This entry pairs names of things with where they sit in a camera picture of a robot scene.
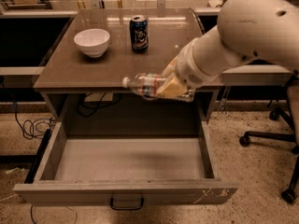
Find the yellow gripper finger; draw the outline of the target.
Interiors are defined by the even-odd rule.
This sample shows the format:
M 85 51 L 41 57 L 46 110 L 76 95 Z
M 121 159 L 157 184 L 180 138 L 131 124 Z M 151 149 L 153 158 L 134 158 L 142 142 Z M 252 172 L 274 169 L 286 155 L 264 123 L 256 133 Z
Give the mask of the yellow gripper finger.
M 177 63 L 178 57 L 175 57 L 168 65 L 167 67 L 163 70 L 162 76 L 163 77 L 168 77 L 170 76 L 174 71 L 175 71 L 175 66 Z
M 157 96 L 161 98 L 176 98 L 187 91 L 187 85 L 172 73 L 157 90 Z

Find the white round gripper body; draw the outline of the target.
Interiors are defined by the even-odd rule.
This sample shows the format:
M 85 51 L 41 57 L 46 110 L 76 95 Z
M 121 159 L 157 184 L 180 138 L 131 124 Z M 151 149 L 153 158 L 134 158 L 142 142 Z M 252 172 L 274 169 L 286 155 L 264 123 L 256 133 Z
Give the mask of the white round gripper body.
M 192 88 L 200 88 L 218 76 L 210 75 L 204 70 L 204 63 L 200 61 L 203 55 L 200 51 L 200 38 L 195 38 L 181 50 L 175 64 L 177 76 Z

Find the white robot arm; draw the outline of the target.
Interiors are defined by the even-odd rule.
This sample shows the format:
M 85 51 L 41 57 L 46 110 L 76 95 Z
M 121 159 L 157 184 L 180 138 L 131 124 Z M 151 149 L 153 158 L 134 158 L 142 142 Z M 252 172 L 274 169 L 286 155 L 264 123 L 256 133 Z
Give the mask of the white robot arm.
M 176 99 L 254 60 L 299 64 L 299 10 L 285 0 L 227 0 L 217 25 L 188 43 L 164 69 L 157 96 Z

